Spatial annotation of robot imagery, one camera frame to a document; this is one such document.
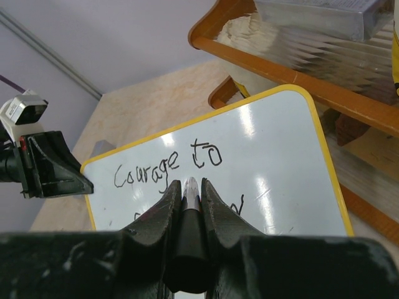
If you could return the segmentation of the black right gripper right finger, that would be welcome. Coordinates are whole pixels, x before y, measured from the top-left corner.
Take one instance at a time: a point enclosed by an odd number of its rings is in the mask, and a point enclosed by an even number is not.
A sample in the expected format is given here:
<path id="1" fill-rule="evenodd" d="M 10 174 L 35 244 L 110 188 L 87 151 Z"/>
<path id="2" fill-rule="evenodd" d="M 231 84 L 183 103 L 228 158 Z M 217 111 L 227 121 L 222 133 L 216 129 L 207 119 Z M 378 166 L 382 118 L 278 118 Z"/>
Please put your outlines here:
<path id="1" fill-rule="evenodd" d="M 398 269 L 363 237 L 266 235 L 201 182 L 211 268 L 207 298 L 397 298 Z"/>

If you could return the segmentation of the white marker pen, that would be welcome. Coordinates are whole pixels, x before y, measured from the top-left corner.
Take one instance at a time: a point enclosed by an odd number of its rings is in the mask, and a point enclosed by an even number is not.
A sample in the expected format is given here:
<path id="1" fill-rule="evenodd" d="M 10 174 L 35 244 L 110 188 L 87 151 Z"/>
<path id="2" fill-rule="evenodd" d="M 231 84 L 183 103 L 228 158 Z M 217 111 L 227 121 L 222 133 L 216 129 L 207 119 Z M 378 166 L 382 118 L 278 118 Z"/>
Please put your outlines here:
<path id="1" fill-rule="evenodd" d="M 195 178 L 185 181 L 175 239 L 163 276 L 173 293 L 204 293 L 213 275 L 199 191 Z"/>

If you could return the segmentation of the yellow framed whiteboard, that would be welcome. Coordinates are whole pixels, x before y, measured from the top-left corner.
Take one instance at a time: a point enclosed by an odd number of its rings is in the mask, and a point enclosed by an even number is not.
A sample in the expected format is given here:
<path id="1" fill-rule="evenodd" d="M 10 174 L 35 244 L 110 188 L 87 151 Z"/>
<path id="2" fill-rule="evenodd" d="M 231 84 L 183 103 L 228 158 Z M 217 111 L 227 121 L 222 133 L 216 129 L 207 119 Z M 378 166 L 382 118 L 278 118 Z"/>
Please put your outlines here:
<path id="1" fill-rule="evenodd" d="M 143 217 L 175 179 L 209 179 L 266 234 L 351 236 L 353 229 L 308 91 L 281 85 L 86 161 L 95 230 Z"/>

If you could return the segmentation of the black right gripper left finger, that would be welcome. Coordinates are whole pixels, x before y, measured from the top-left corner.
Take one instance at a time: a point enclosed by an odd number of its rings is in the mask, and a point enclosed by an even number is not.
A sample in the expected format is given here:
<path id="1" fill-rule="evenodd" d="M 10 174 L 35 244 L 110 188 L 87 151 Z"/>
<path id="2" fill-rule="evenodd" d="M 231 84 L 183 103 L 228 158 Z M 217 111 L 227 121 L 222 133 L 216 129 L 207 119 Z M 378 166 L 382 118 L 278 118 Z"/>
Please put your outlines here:
<path id="1" fill-rule="evenodd" d="M 1 297 L 172 298 L 163 274 L 181 195 L 172 181 L 121 230 L 1 234 Z"/>

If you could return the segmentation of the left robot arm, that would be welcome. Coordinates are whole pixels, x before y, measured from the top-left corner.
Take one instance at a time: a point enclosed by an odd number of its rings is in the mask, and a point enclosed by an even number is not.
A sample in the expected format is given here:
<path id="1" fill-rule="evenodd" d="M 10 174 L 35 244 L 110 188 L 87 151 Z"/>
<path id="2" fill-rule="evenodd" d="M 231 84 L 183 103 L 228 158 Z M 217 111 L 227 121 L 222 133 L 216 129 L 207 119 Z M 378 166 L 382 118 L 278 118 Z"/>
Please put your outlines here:
<path id="1" fill-rule="evenodd" d="M 80 168 L 61 131 L 24 135 L 19 144 L 1 143 L 1 182 L 21 184 L 27 199 L 92 194 L 94 185 Z"/>

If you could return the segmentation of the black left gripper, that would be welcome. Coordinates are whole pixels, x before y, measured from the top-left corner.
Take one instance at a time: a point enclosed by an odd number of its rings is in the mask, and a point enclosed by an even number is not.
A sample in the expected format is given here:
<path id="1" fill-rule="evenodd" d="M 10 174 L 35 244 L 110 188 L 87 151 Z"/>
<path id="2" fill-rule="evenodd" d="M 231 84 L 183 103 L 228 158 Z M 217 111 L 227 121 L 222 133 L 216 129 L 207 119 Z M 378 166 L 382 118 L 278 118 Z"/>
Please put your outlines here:
<path id="1" fill-rule="evenodd" d="M 26 199 L 92 194 L 94 185 L 80 173 L 61 131 L 19 138 L 19 178 Z"/>

